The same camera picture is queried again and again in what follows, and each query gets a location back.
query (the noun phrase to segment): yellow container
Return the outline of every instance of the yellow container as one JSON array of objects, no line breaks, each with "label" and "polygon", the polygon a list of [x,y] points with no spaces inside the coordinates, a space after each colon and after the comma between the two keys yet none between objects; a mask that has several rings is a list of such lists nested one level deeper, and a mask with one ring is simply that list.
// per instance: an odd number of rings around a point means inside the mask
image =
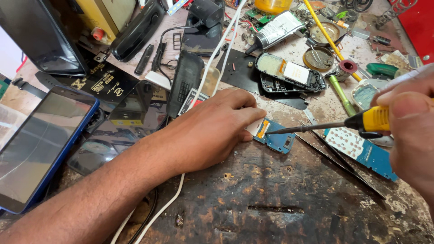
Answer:
[{"label": "yellow container", "polygon": [[285,10],[289,10],[293,0],[255,0],[255,5],[258,9],[278,14]]}]

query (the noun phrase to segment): blue smartphone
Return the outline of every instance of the blue smartphone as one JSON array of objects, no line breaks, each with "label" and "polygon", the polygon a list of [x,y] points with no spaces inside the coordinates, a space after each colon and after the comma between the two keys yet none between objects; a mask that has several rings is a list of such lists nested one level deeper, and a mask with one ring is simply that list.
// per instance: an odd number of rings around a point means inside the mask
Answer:
[{"label": "blue smartphone", "polygon": [[98,109],[95,97],[53,87],[0,151],[0,208],[31,207]]}]

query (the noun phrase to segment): black mat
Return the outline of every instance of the black mat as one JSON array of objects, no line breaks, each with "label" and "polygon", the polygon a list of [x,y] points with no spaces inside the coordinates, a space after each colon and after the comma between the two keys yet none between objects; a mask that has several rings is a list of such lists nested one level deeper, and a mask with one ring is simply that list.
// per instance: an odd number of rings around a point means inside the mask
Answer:
[{"label": "black mat", "polygon": [[[217,68],[221,70],[224,57],[226,56],[227,50],[222,54],[222,57],[217,64]],[[256,57],[248,55],[246,56],[243,52],[232,49],[227,58],[225,65],[225,71],[221,81],[228,83],[230,85],[239,87],[241,89],[247,90],[264,96],[269,99],[273,99],[277,102],[289,105],[293,108],[305,110],[307,105],[304,100],[300,98],[300,93],[292,94],[272,94],[267,93],[262,89],[260,74],[261,72],[257,70],[254,66],[249,67],[249,62],[255,62]]]}]

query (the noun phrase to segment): phone battery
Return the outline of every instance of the phone battery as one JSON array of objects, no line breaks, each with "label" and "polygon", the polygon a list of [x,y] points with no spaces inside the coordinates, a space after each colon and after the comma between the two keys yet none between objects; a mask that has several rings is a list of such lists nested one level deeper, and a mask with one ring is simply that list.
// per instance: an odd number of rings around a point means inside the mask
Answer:
[{"label": "phone battery", "polygon": [[[196,96],[196,93],[197,93],[197,90],[195,88],[191,88],[187,99],[184,101],[184,104],[182,105],[181,109],[179,110],[178,116],[183,115],[187,111],[188,107],[190,107],[191,101],[193,101],[194,96]],[[196,106],[197,104],[199,104],[201,102],[204,102],[208,98],[210,98],[210,97],[203,94],[203,93],[200,93],[199,96],[197,97],[197,101],[194,104],[194,106]]]}]

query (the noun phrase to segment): blue circuit board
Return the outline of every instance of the blue circuit board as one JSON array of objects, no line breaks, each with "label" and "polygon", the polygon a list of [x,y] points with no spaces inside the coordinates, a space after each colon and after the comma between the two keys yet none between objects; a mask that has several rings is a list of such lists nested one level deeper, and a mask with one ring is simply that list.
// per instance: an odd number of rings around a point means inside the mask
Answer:
[{"label": "blue circuit board", "polygon": [[267,145],[272,150],[287,154],[294,144],[294,138],[296,137],[295,134],[288,133],[265,135],[265,132],[271,132],[283,128],[285,127],[273,122],[269,118],[265,118],[259,128],[259,132],[253,137],[253,139]]},{"label": "blue circuit board", "polygon": [[326,129],[326,141],[338,151],[371,168],[384,178],[396,181],[389,162],[389,152],[342,128]]}]

